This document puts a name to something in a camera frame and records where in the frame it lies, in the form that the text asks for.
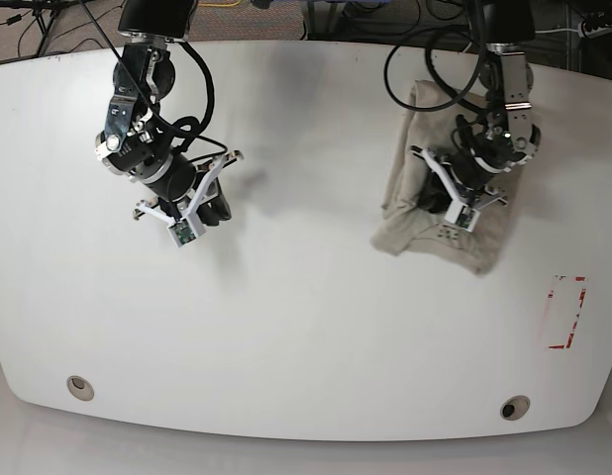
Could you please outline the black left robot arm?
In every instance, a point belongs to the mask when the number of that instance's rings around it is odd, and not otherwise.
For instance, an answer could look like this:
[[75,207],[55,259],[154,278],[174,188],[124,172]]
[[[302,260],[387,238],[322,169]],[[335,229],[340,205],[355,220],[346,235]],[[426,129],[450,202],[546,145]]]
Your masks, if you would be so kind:
[[[436,106],[395,102],[412,112],[438,113],[462,106],[474,114],[472,121],[457,115],[451,132],[455,152],[437,154],[427,147],[412,148],[430,169],[420,193],[420,208],[472,232],[484,208],[507,203],[505,194],[491,187],[491,181],[532,159],[541,131],[533,119],[529,98],[533,72],[523,51],[523,45],[536,35],[530,3],[466,1],[463,7],[467,25],[426,31],[430,37],[424,49],[425,64],[448,101]],[[432,60],[435,43],[450,34],[465,37],[478,48],[475,69],[462,91],[447,84]]]

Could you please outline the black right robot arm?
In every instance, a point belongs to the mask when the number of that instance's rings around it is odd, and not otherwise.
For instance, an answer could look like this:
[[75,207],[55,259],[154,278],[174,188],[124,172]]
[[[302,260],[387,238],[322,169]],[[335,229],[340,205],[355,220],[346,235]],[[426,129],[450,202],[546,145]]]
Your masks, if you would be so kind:
[[[187,38],[195,1],[129,1],[118,26],[128,41],[115,54],[113,96],[103,131],[96,139],[98,161],[115,175],[153,192],[133,211],[134,219],[152,216],[165,223],[177,246],[200,238],[209,227],[231,219],[219,175],[243,159],[238,150],[219,143],[217,151],[187,158],[196,141],[207,143],[216,91],[211,71]],[[199,67],[206,90],[200,118],[171,123],[160,113],[161,101],[174,86],[176,71],[168,45],[179,43]]]

